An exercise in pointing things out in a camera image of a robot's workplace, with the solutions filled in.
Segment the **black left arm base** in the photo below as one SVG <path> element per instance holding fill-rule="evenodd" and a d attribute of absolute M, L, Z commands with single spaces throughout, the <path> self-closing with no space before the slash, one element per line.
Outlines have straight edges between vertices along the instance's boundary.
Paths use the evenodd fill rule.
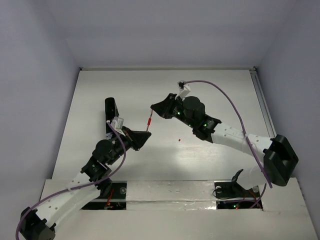
<path fill-rule="evenodd" d="M 99 196 L 90 201 L 82 210 L 126 210 L 127 209 L 127 182 L 116 181 L 111 185 L 111 189 L 107 196 Z"/>

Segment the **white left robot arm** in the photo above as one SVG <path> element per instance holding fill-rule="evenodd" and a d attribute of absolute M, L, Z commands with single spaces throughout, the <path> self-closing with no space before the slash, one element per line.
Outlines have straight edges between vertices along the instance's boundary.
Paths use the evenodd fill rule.
<path fill-rule="evenodd" d="M 139 151 L 151 137 L 151 132 L 110 127 L 111 137 L 100 140 L 88 162 L 64 187 L 31 207 L 25 208 L 15 230 L 15 238 L 26 240 L 53 240 L 56 228 L 63 220 L 80 210 L 90 201 L 107 198 L 112 188 L 110 179 L 119 168 L 110 169 L 118 159 L 126 159 L 127 151 Z"/>

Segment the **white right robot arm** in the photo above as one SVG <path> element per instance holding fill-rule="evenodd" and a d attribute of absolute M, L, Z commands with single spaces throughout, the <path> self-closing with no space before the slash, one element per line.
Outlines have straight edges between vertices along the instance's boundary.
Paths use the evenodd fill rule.
<path fill-rule="evenodd" d="M 170 93 L 150 108 L 163 119 L 176 118 L 188 125 L 202 141 L 227 146 L 257 158 L 256 166 L 239 170 L 233 177 L 230 190 L 235 196 L 268 183 L 285 187 L 299 161 L 285 136 L 277 134 L 271 138 L 244 133 L 207 115 L 205 105 L 195 96 L 181 98 Z"/>

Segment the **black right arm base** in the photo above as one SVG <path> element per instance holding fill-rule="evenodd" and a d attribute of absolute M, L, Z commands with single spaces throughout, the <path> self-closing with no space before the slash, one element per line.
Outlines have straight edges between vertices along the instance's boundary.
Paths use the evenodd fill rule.
<path fill-rule="evenodd" d="M 214 183 L 212 195 L 217 199 L 216 208 L 218 210 L 229 209 L 262 209 L 260 189 L 255 186 L 251 189 L 244 189 L 238 183 L 238 177 L 243 169 L 239 170 L 230 181 L 218 181 Z"/>

